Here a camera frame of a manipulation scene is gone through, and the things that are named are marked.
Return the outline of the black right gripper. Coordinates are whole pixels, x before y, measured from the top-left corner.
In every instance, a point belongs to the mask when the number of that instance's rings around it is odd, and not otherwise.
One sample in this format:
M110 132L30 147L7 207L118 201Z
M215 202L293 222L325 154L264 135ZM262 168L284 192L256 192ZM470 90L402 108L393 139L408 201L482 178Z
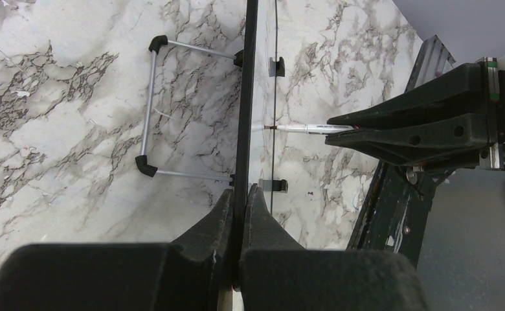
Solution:
M482 111L486 97L487 118L474 114ZM434 163L481 149L481 168L505 170L505 70L499 69L496 58L485 56L371 108L332 117L327 123L389 129L332 134L325 143L392 165Z

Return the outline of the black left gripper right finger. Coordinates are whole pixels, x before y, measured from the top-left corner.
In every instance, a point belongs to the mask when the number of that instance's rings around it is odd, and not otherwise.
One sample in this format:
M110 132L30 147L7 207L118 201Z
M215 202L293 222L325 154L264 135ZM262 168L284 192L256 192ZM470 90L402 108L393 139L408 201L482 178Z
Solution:
M245 310L428 310L403 255L302 247L270 214L252 185L239 260Z

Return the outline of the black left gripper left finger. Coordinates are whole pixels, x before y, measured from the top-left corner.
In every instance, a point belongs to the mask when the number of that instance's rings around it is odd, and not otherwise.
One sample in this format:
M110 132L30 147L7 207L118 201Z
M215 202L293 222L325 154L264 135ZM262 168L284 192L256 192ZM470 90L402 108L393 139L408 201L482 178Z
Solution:
M0 310L230 310L234 193L169 243L31 244L0 269Z

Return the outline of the white red whiteboard marker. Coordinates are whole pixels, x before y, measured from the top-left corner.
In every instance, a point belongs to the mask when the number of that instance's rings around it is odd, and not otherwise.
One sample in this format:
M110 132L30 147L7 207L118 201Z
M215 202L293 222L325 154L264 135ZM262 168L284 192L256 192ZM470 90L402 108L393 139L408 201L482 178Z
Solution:
M265 126L268 130L278 130L287 133L304 133L308 135L329 135L334 133L354 131L353 126L329 125L329 124L286 124Z

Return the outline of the small black-framed whiteboard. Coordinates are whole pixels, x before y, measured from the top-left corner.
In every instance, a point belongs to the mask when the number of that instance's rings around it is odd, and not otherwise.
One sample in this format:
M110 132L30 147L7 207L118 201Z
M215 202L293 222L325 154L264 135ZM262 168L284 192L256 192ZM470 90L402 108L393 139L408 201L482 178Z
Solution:
M213 210L170 244L167 289L265 289L276 278L271 252L296 244L270 212L273 193L287 187L272 162L276 81L285 73L277 28L275 1L247 2L244 47L232 55L241 67L235 173Z

